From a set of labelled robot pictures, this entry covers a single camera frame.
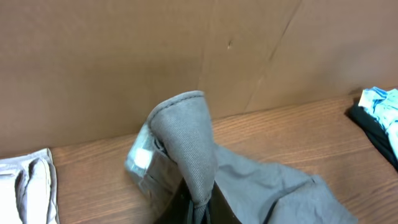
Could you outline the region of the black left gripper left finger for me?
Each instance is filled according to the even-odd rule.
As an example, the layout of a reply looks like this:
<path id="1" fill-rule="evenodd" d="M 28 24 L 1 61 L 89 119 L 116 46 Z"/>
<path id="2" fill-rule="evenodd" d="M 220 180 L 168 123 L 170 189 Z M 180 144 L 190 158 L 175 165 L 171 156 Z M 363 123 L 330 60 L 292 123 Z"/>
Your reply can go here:
<path id="1" fill-rule="evenodd" d="M 155 224 L 193 224 L 194 207 L 190 191 L 184 179 Z"/>

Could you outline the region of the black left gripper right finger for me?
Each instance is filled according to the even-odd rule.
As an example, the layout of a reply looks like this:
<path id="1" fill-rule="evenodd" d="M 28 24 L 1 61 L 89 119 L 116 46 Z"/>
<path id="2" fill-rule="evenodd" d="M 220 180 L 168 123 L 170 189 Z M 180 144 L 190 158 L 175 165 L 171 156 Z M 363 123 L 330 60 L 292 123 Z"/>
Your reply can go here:
<path id="1" fill-rule="evenodd" d="M 241 224 L 216 182 L 206 205 L 205 224 Z"/>

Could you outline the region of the grey shorts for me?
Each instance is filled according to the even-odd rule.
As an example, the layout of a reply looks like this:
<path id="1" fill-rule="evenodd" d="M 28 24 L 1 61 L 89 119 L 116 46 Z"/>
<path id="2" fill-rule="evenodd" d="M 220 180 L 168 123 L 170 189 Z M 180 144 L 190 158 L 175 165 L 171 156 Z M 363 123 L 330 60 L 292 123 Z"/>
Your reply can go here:
<path id="1" fill-rule="evenodd" d="M 124 163 L 154 210 L 166 209 L 182 179 L 193 201 L 194 223 L 216 182 L 241 223 L 356 223 L 325 181 L 278 163 L 259 163 L 215 143 L 202 91 L 158 104 Z"/>

